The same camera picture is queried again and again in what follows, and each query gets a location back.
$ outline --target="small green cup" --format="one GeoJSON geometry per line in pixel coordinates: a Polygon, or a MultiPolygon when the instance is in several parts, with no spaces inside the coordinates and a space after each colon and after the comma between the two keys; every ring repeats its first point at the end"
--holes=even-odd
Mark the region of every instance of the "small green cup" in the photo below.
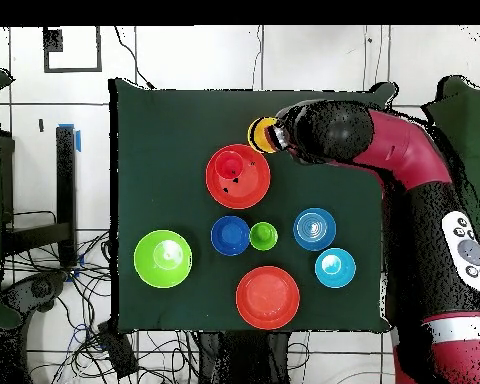
{"type": "Polygon", "coordinates": [[[249,241],[257,250],[270,250],[277,243],[277,230],[268,222],[258,222],[249,232],[249,241]]]}

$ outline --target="blue tape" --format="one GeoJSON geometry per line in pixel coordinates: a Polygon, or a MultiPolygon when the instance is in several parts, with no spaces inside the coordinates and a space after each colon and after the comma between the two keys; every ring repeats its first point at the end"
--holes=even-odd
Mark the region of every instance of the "blue tape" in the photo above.
{"type": "Polygon", "coordinates": [[[78,130],[75,134],[75,147],[77,151],[82,151],[82,145],[80,143],[80,130],[78,130]]]}
{"type": "MultiPolygon", "coordinates": [[[[75,277],[80,277],[80,270],[79,269],[74,269],[73,270],[73,275],[75,277]]],[[[73,282],[73,279],[71,277],[68,277],[67,280],[65,281],[66,283],[72,283],[73,282]]]]}
{"type": "MultiPolygon", "coordinates": [[[[60,128],[75,128],[74,124],[59,124],[60,128]]],[[[80,130],[75,132],[75,149],[77,152],[82,151],[82,139],[80,137],[80,130]]]]}

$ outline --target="red cup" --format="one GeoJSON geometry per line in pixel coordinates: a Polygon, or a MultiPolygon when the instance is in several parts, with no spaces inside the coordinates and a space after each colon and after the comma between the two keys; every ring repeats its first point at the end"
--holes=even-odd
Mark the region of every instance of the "red cup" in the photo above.
{"type": "Polygon", "coordinates": [[[226,150],[215,159],[215,171],[227,180],[238,178],[244,168],[242,156],[237,152],[226,150]]]}

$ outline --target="plate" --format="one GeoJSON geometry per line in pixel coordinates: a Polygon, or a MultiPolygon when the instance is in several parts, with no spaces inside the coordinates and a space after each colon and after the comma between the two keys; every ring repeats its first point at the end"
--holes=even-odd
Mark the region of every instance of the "plate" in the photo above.
{"type": "Polygon", "coordinates": [[[236,290],[240,316],[261,330],[288,324],[299,308],[299,288],[290,274],[275,266],[249,271],[236,290]]]}

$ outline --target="black stand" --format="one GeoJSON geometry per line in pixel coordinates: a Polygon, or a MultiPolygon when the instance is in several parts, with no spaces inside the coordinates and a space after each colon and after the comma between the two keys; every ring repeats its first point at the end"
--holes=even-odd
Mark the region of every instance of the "black stand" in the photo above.
{"type": "MultiPolygon", "coordinates": [[[[7,229],[2,235],[5,256],[58,243],[62,268],[77,264],[75,149],[73,128],[56,129],[57,142],[57,223],[32,228],[7,229]]],[[[10,133],[0,133],[4,224],[13,221],[12,153],[14,140],[10,133]]]]}

